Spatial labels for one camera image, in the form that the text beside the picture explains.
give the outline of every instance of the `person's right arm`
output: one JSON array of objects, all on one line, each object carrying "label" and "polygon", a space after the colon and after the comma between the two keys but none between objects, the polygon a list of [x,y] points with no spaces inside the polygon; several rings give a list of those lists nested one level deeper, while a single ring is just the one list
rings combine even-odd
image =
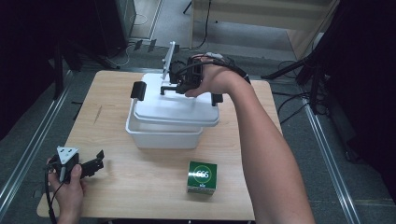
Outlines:
[{"label": "person's right arm", "polygon": [[242,163],[257,223],[315,223],[298,165],[252,86],[236,73],[206,65],[198,96],[228,93],[238,119]]}]

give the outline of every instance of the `person's left hand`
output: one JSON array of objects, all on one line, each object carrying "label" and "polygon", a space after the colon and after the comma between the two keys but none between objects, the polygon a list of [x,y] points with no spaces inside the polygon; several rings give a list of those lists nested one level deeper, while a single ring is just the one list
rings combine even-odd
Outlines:
[{"label": "person's left hand", "polygon": [[59,188],[55,194],[56,201],[60,207],[58,223],[78,223],[82,214],[82,198],[86,188],[85,183],[80,180],[81,166],[73,167],[70,176],[70,183],[63,184],[58,180],[55,173],[49,174],[49,183],[53,190]]}]

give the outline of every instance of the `forearm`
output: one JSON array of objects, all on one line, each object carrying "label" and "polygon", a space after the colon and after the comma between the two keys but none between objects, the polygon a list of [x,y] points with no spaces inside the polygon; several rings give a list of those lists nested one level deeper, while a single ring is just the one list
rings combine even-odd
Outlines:
[{"label": "forearm", "polygon": [[238,118],[242,163],[256,221],[314,222],[297,163],[253,88],[235,82],[229,94]]}]

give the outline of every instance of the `gray carpet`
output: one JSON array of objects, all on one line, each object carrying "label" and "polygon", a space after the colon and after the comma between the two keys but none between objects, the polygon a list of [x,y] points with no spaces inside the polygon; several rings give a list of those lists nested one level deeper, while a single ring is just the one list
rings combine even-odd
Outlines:
[{"label": "gray carpet", "polygon": [[[139,50],[129,48],[130,61],[122,66],[121,70],[136,71],[136,68],[160,69],[163,66],[162,58],[166,51],[167,49],[157,48],[152,52],[148,52],[147,46],[142,46]],[[175,55],[174,59],[185,60],[188,56],[195,53],[199,53],[199,51],[181,51]],[[252,79],[259,79],[257,75],[275,72],[280,64],[278,61],[261,58],[239,56],[233,56],[233,58],[240,67],[252,75]],[[127,57],[125,52],[121,52],[120,55],[111,60],[116,63],[124,63]],[[38,192],[42,192],[43,189],[43,166],[46,159],[55,153],[56,147],[65,143],[73,127],[73,117],[77,114],[79,106],[72,104],[72,102],[84,101],[95,73],[103,70],[91,60],[84,59],[83,62],[84,65],[81,71],[73,72],[73,80],[64,104],[52,123],[2,223],[50,223],[48,218],[39,217],[35,211],[41,196]],[[288,77],[281,77],[270,83],[273,91],[290,94],[300,92],[294,81]],[[50,86],[31,109],[25,113],[10,134],[0,142],[0,150],[5,153],[5,158],[7,158],[3,160],[3,169],[0,170],[2,184],[11,175],[40,120],[44,117],[46,110],[50,106],[53,93],[54,87]],[[289,97],[275,94],[274,98],[276,106],[280,106]],[[280,111],[279,119],[285,119],[302,105],[302,101],[298,98],[288,102]],[[361,215],[361,222],[396,223],[396,207],[394,203],[389,201],[390,197],[378,174],[365,164],[357,165],[347,162],[331,121],[325,116],[321,116],[319,119],[332,145],[334,157],[346,180],[351,196],[356,202],[357,209]],[[305,112],[302,111],[286,121],[282,125],[282,130],[301,168],[317,223],[347,223]],[[97,221],[96,218],[83,218],[80,223],[97,223]]]}]

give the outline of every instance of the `wooden tabletop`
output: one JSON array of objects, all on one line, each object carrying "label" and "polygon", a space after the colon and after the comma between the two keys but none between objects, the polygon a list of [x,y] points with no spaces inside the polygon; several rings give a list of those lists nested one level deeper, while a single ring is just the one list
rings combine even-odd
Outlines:
[{"label": "wooden tabletop", "polygon": [[[66,147],[78,147],[80,162],[103,150],[105,168],[85,178],[83,217],[254,220],[244,179],[233,102],[224,95],[219,124],[204,128],[196,149],[139,149],[125,131],[134,82],[143,74],[101,71],[87,94]],[[266,81],[252,81],[276,127],[280,124]],[[187,193],[190,161],[218,165],[212,196]],[[58,204],[54,203],[55,213]],[[37,213],[48,216],[45,195]]]}]

